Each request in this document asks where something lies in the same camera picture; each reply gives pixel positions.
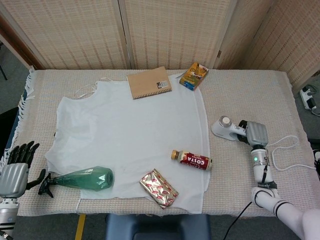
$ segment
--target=bottle cap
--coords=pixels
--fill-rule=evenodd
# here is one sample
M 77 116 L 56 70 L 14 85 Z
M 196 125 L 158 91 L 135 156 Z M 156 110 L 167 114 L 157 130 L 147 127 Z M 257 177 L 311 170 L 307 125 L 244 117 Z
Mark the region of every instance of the bottle cap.
M 179 152 L 177 150 L 173 150 L 171 153 L 171 159 L 172 160 L 178 159 L 178 155 L 179 155 Z

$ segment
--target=white cloth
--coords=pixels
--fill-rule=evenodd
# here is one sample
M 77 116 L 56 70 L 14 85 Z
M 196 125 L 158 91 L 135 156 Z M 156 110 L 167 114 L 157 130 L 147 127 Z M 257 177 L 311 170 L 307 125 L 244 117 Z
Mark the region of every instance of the white cloth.
M 56 134 L 45 157 L 48 170 L 61 175 L 101 166 L 112 169 L 114 185 L 99 192 L 81 190 L 82 199 L 138 198 L 148 194 L 139 180 L 156 168 L 179 192 L 173 206 L 202 212 L 210 172 L 171 160 L 173 149 L 210 155 L 205 106 L 170 76 L 172 91 L 132 99 L 126 81 L 97 83 L 85 99 L 63 97 Z

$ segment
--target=bottle label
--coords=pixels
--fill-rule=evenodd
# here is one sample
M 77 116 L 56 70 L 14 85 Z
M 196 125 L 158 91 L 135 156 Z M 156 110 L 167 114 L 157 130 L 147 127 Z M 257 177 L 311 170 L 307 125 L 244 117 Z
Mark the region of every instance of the bottle label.
M 207 170 L 210 159 L 206 156 L 195 155 L 190 152 L 186 152 L 182 155 L 180 160 L 181 164 L 186 164 L 198 169 Z

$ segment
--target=juice box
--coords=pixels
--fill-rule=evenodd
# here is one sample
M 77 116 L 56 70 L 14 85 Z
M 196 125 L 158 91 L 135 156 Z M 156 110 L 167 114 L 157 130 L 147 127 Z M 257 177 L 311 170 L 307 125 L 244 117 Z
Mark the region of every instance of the juice box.
M 208 72 L 208 68 L 200 65 L 198 62 L 195 62 L 181 77 L 179 83 L 185 86 L 186 88 L 194 91 L 204 80 Z

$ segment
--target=table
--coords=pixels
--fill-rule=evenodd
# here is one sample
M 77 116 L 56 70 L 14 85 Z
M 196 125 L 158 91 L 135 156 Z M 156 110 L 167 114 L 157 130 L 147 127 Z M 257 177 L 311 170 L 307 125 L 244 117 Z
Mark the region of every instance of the table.
M 23 119 L 15 145 L 34 140 L 40 143 L 30 168 L 29 181 L 36 179 L 47 167 L 45 153 L 50 149 L 56 130 L 56 109 L 63 96 L 74 98 L 91 91 L 84 87 L 109 78 L 125 81 L 128 74 L 139 70 L 37 70 L 29 82 L 34 86 L 34 99 L 26 101 Z M 169 75 L 184 70 L 168 70 Z M 199 86 L 211 126 L 220 116 L 227 115 L 235 123 L 242 119 L 266 125 L 270 143 L 287 135 L 296 135 L 300 144 L 277 152 L 281 168 L 294 163 L 314 164 L 307 135 L 300 122 L 287 75 L 272 70 L 215 70 Z M 208 190 L 204 194 L 202 212 L 210 215 L 238 215 L 250 202 L 251 188 L 256 186 L 253 175 L 251 148 L 242 142 L 233 142 L 209 132 L 213 167 Z M 316 171 L 298 167 L 279 172 L 271 165 L 273 178 L 283 199 L 306 210 L 320 208 L 320 182 Z M 19 198 L 21 216 L 39 216 L 58 213 L 115 213 L 176 215 L 186 211 L 169 207 L 162 210 L 145 198 L 80 200 L 80 191 L 63 186 L 50 187 L 54 198 L 38 195 L 38 187 L 26 191 Z M 243 216 L 271 216 L 255 205 Z

